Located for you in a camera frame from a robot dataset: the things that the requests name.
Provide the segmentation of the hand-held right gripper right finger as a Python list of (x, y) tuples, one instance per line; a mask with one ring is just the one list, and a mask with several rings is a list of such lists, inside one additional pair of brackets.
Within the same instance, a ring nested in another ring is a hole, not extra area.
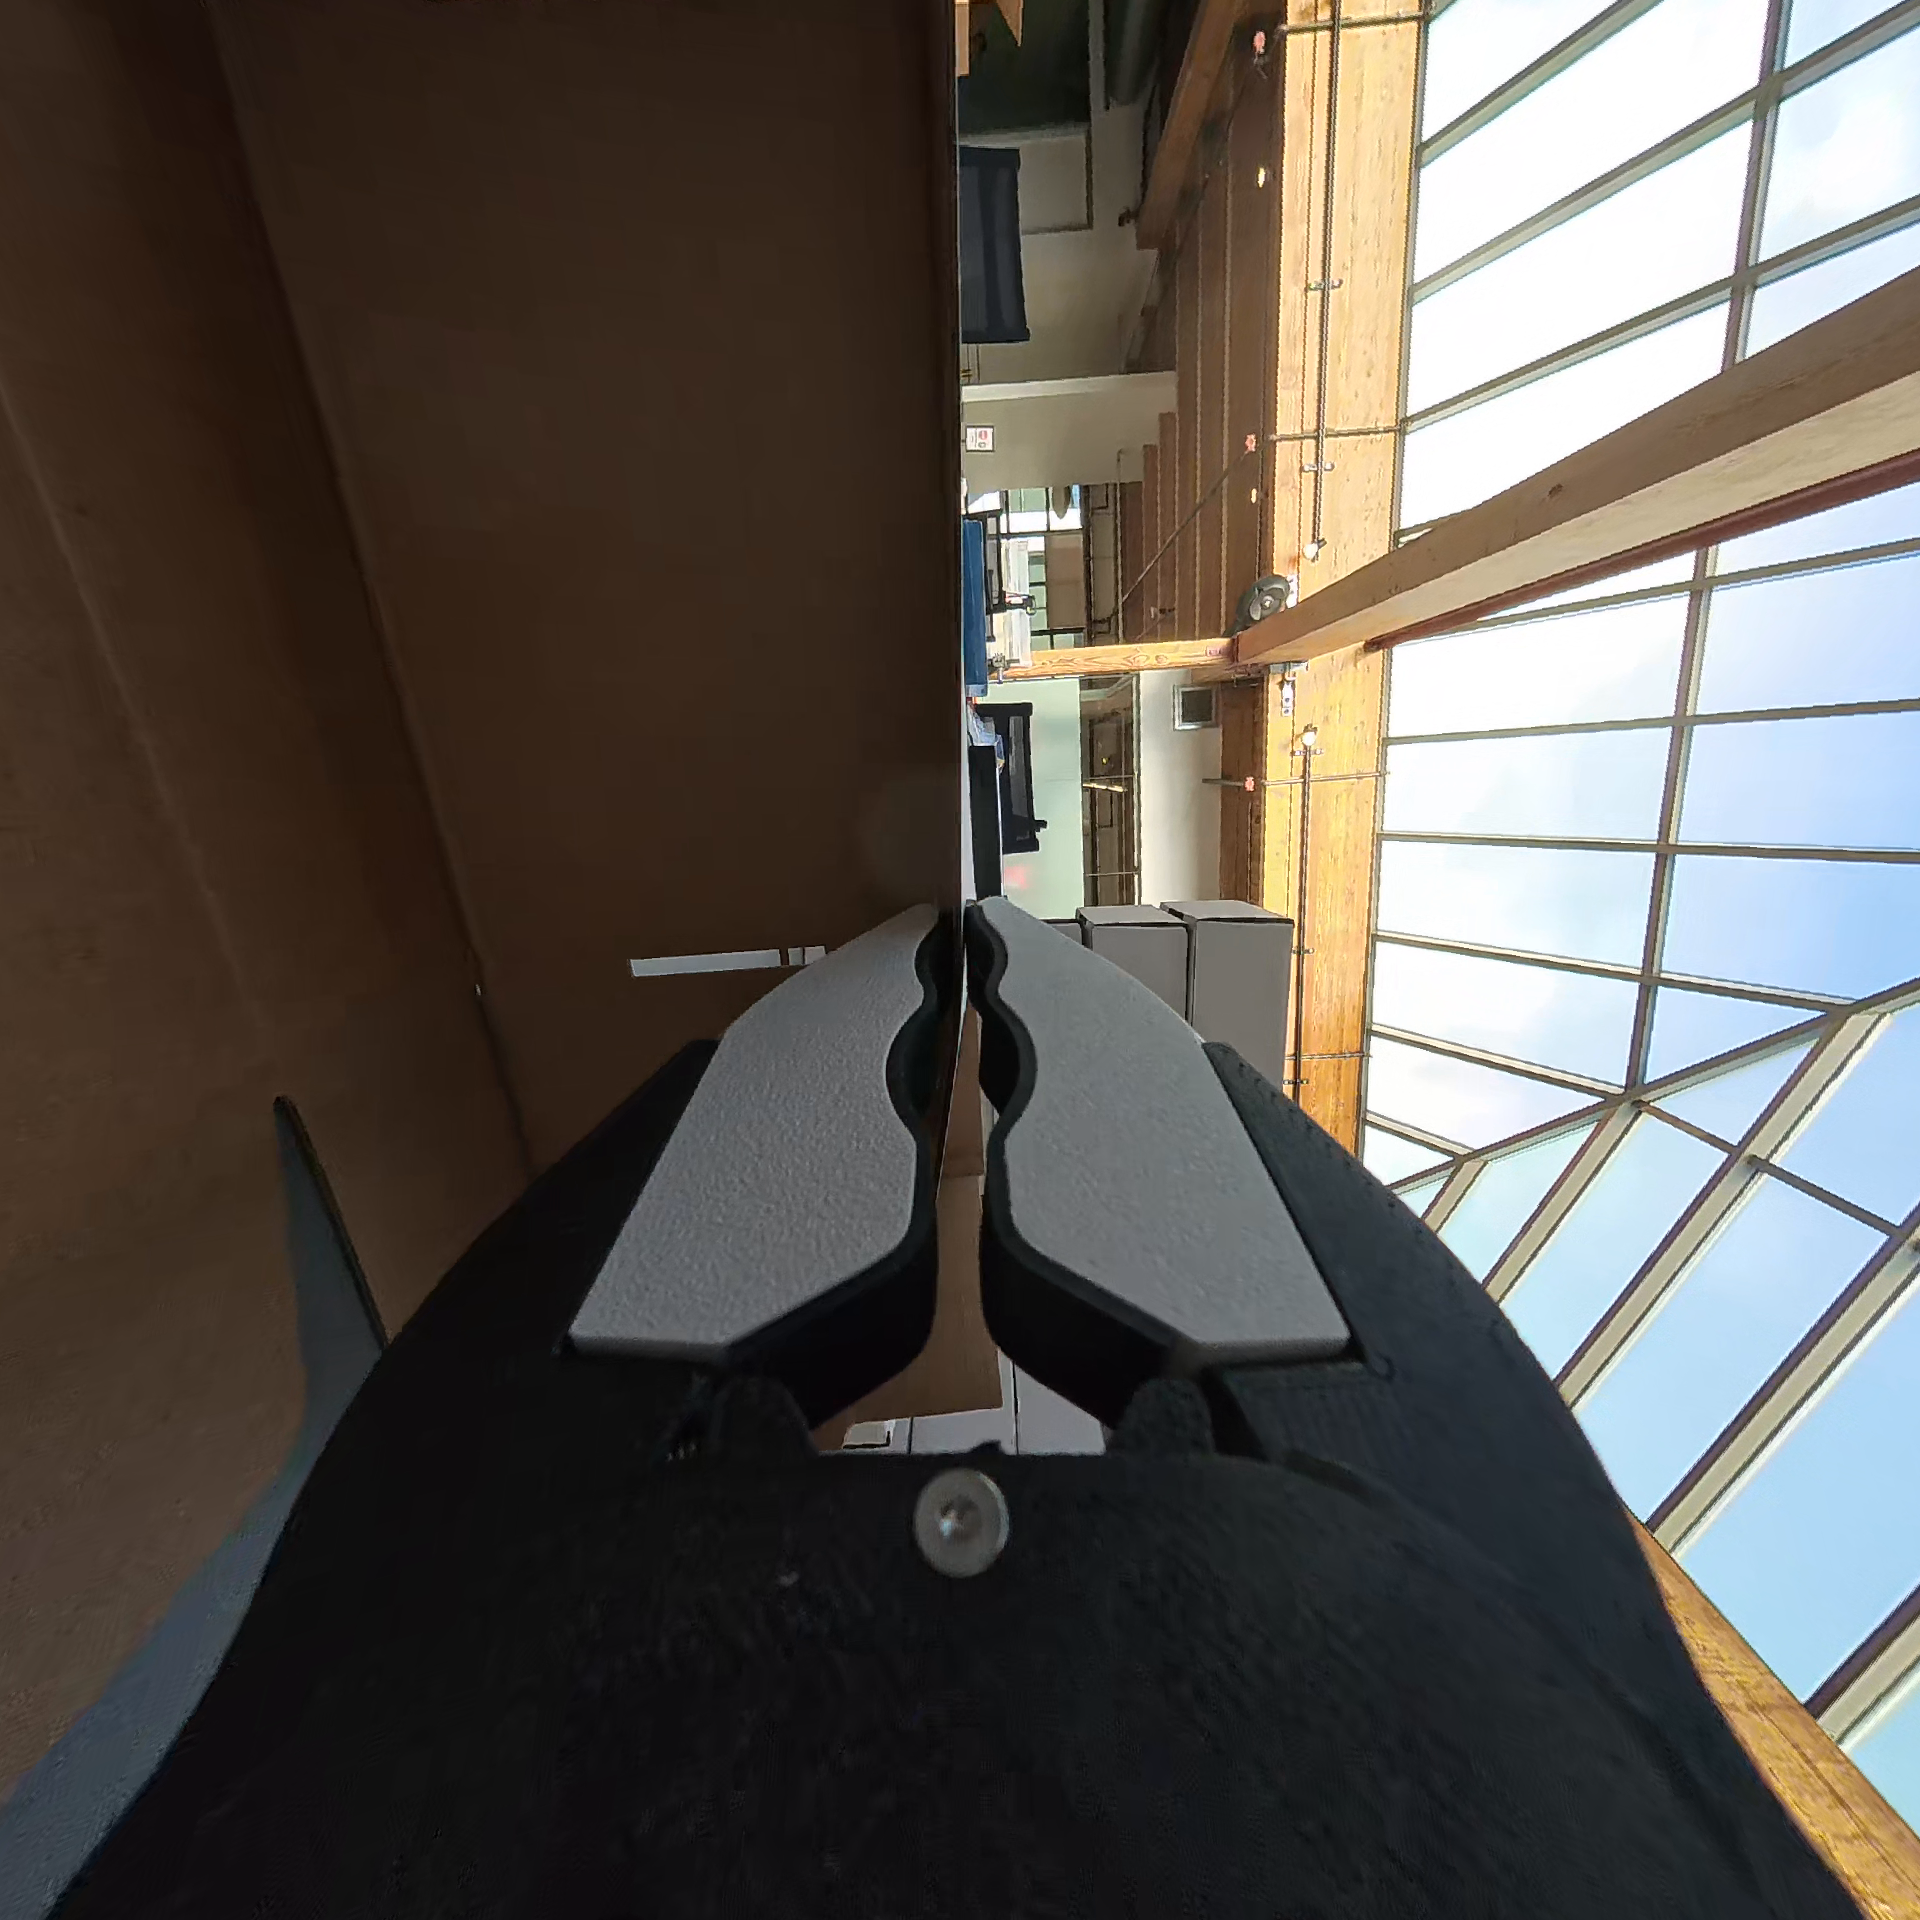
[(1163, 995), (1013, 900), (968, 908), (1005, 1356), (1116, 1427), (1155, 1378), (1351, 1355), (1214, 1058)]

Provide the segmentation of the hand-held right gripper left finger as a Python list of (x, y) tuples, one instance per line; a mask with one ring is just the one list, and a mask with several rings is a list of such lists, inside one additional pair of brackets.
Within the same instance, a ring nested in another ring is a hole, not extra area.
[(568, 1345), (779, 1381), (812, 1427), (920, 1356), (963, 980), (910, 905), (741, 1014), (614, 1238)]

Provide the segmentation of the white and brown cardboard box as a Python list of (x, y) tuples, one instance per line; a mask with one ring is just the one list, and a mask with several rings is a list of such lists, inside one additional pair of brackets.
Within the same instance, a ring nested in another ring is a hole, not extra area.
[(327, 1420), (751, 980), (960, 867), (935, 2), (4, 6), (4, 1813), (166, 1746)]

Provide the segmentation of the white folded cardboard box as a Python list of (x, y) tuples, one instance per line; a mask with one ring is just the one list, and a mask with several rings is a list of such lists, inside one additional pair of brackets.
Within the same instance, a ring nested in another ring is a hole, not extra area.
[(1251, 900), (1166, 900), (1188, 932), (1188, 1021), (1270, 1081), (1287, 1072), (1292, 916)]
[(1163, 905), (1086, 905), (1074, 915), (1089, 951), (1116, 963), (1191, 1021), (1191, 923)]

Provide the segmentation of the black computer monitor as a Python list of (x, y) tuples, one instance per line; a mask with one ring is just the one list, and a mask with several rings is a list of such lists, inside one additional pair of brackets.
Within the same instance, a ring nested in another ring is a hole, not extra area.
[(1035, 800), (1033, 705), (968, 705), (968, 802), (974, 894), (1005, 892), (1005, 859), (1044, 848), (1048, 822)]

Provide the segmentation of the glass skylight window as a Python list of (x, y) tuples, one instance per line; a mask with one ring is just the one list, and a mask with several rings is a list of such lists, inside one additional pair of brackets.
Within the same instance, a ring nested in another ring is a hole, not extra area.
[[(1917, 265), (1914, 2), (1443, 2), (1398, 536)], [(1390, 650), (1366, 1165), (1917, 1822), (1917, 484)]]

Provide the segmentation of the wooden ceiling beam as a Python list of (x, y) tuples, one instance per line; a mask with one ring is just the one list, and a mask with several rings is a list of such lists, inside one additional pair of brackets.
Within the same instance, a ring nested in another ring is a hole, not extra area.
[(1909, 271), (1259, 621), (1235, 662), (1435, 636), (1914, 477)]

